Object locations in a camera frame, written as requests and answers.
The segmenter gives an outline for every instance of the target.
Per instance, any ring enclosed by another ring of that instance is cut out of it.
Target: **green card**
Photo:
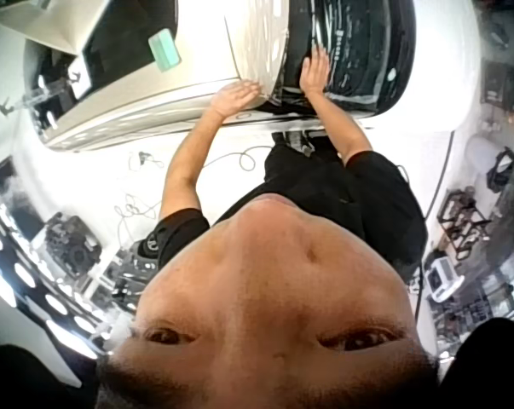
[[[171,31],[165,28],[148,39],[154,59],[161,72],[166,72],[181,64],[181,56],[177,51]]]

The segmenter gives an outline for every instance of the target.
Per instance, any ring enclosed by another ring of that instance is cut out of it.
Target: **hand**
[[[302,75],[300,76],[300,89],[309,98],[311,95],[322,95],[328,83],[328,74],[331,71],[326,51],[322,47],[313,47],[311,60],[304,59]]]
[[[260,92],[260,85],[254,81],[238,81],[227,85],[211,100],[211,110],[226,119],[242,111],[260,95]]]

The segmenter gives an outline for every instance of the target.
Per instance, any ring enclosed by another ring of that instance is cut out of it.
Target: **cable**
[[[407,168],[405,168],[404,166],[402,166],[401,164],[398,164],[396,166],[399,170],[401,170],[401,173],[404,174],[404,178],[406,179],[407,183],[408,183],[408,186],[410,185],[410,176],[408,175],[408,172],[407,172]]]
[[[211,166],[225,158],[228,158],[230,156],[240,156],[240,160],[239,160],[240,168],[246,172],[252,172],[257,167],[257,161],[248,152],[255,150],[255,149],[272,149],[272,148],[273,147],[271,147],[271,146],[259,145],[259,146],[255,146],[255,147],[249,147],[243,152],[227,153],[216,159],[213,159],[208,164],[205,164],[202,169],[208,168],[209,166]],[[152,155],[149,155],[146,153],[145,153],[145,155],[146,155],[146,161],[154,162],[160,169],[165,167],[164,162],[161,162],[159,160],[154,160],[154,157]],[[133,153],[128,158],[128,169],[131,171],[137,172],[142,168],[142,166],[134,169],[131,166],[132,158],[134,158]],[[243,165],[243,163],[242,163],[243,158],[248,158],[252,162],[251,167],[245,167]],[[137,206],[137,201],[141,202],[142,206]],[[128,219],[130,219],[132,217],[136,217],[136,216],[143,216],[143,217],[146,217],[147,219],[156,220],[156,217],[157,217],[156,208],[158,206],[160,206],[161,204],[162,204],[162,200],[160,200],[157,204],[150,206],[150,205],[146,204],[145,202],[143,202],[139,197],[135,196],[134,194],[125,193],[124,208],[122,209],[120,206],[114,206],[114,211],[120,216],[120,222],[118,223],[118,227],[117,227],[118,245],[120,247],[122,247],[122,240],[120,238],[120,228],[122,227],[123,224],[124,224],[124,228],[125,228],[126,232],[128,233],[128,236],[130,236],[130,240],[132,242],[135,242],[133,236],[131,235],[130,229],[128,227],[128,222],[127,222]]]
[[[446,170],[448,168],[448,164],[450,162],[450,156],[452,154],[452,146],[453,146],[453,138],[455,137],[455,130],[450,134],[450,142],[448,143],[448,149],[446,151],[446,158],[444,159],[444,165],[442,166],[441,176],[438,179],[438,184],[436,185],[435,194],[433,195],[433,199],[430,202],[429,209],[425,215],[425,221],[429,219],[430,213],[433,211],[433,207],[435,207],[436,198],[438,197],[438,193],[442,188],[442,183],[444,182],[444,176],[446,175]],[[419,318],[419,309],[421,307],[421,299],[424,292],[424,264],[423,260],[419,262],[419,293],[418,293],[418,301],[416,302],[416,311],[414,314],[414,318],[416,320],[416,325],[418,324]]]
[[[237,156],[237,155],[239,155],[240,156],[240,160],[239,160],[240,168],[242,170],[244,170],[245,172],[252,172],[257,167],[257,161],[248,152],[252,151],[253,149],[272,149],[272,148],[273,147],[270,147],[270,146],[267,146],[267,145],[259,145],[259,146],[256,146],[256,147],[250,147],[250,148],[246,149],[243,152],[227,153],[226,155],[219,156],[217,159],[213,159],[210,163],[205,164],[203,169],[207,168],[208,166],[211,166],[212,164],[215,164],[216,162],[218,162],[218,161],[220,161],[222,159],[228,158],[230,156]],[[249,158],[251,160],[251,162],[252,162],[252,167],[251,168],[246,168],[241,163],[241,160],[244,157],[247,157],[247,158]]]
[[[450,155],[452,153],[453,146],[453,138],[455,137],[455,130],[450,134],[450,142],[448,143],[448,150],[446,152],[446,159],[444,160],[444,166],[442,166],[441,177],[438,180],[438,185],[436,186],[435,195],[430,202],[429,210],[427,210],[427,214],[425,215],[425,220],[429,219],[430,213],[433,211],[433,207],[435,207],[436,198],[438,197],[438,193],[441,190],[442,182],[444,181],[444,176],[446,175],[446,169],[448,168],[448,163],[450,161]]]

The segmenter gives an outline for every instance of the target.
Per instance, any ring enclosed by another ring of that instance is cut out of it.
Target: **black pants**
[[[328,137],[312,138],[310,141],[315,152],[309,158],[286,143],[276,143],[264,164],[266,170],[264,180],[271,181],[286,171],[308,168],[323,162],[342,164],[342,159]]]

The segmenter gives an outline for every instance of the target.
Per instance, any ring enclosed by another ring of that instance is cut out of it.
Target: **car windshield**
[[[326,92],[337,105],[372,113],[392,107],[412,70],[414,29],[412,0],[293,0],[285,65],[271,111],[310,113],[298,80],[316,43],[331,56]]]
[[[81,56],[43,48],[32,88],[53,84],[52,98],[34,112],[43,129],[99,89],[151,64],[148,39],[177,30],[177,0],[112,0]]]

